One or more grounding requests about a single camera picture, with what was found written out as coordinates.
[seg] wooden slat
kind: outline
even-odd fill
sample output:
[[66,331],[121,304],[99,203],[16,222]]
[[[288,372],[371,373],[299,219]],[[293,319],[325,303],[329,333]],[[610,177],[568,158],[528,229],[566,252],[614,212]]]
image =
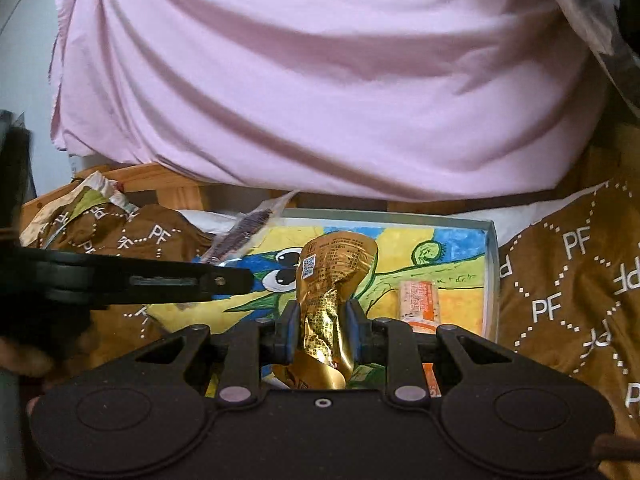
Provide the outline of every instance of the wooden slat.
[[[281,191],[279,189],[270,189],[269,190],[269,198],[279,198],[281,196],[283,196],[284,194],[288,193],[289,191]],[[298,201],[297,201],[297,196],[294,196],[291,200],[289,200],[289,202],[287,203],[287,205],[285,206],[285,208],[289,207],[289,208],[297,208],[298,207]]]
[[169,209],[207,210],[206,196],[199,186],[162,187],[156,190],[158,203]]
[[108,171],[104,173],[104,176],[121,183],[124,186],[125,193],[166,187],[202,186],[205,184],[168,170],[156,162]]

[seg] plastic wrapper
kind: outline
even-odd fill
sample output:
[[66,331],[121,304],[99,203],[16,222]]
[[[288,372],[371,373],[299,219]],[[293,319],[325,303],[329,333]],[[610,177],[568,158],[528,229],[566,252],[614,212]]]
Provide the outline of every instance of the plastic wrapper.
[[384,390],[386,384],[386,368],[377,365],[360,365],[351,374],[347,383],[350,390]]
[[633,14],[639,12],[634,8],[636,2],[556,1],[574,31],[589,45],[632,112],[640,118],[640,57],[621,32],[621,24],[623,28],[635,26]]
[[292,388],[345,388],[353,357],[340,307],[372,268],[378,247],[371,238],[336,231],[311,240],[300,253],[296,296],[301,340],[288,367],[273,371]]
[[256,209],[238,218],[229,232],[216,236],[211,247],[200,258],[200,262],[219,265],[225,260],[247,254],[260,243],[262,229],[282,214],[296,193],[297,191],[291,191],[279,198],[265,200]]

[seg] gray circular button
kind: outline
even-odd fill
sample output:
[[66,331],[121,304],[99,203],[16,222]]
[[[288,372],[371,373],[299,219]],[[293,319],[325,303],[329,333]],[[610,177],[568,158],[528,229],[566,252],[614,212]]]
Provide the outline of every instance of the gray circular button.
[[244,402],[251,392],[244,386],[227,386],[220,391],[220,398],[226,402]]
[[427,392],[420,386],[400,386],[394,391],[394,395],[404,402],[418,402],[427,396]]

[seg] pink fabric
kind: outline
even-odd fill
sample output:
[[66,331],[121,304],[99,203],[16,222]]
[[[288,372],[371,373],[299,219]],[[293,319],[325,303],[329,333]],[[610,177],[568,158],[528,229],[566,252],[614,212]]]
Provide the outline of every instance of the pink fabric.
[[554,0],[57,0],[51,135],[216,182],[440,200],[553,187],[606,79]]

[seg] crumpled plastic bag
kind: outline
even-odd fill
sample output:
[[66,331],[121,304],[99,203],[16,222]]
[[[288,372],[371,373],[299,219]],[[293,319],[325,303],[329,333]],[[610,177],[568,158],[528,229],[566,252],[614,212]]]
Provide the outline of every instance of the crumpled plastic bag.
[[621,33],[640,12],[635,0],[556,0],[632,112],[640,118],[640,56]]

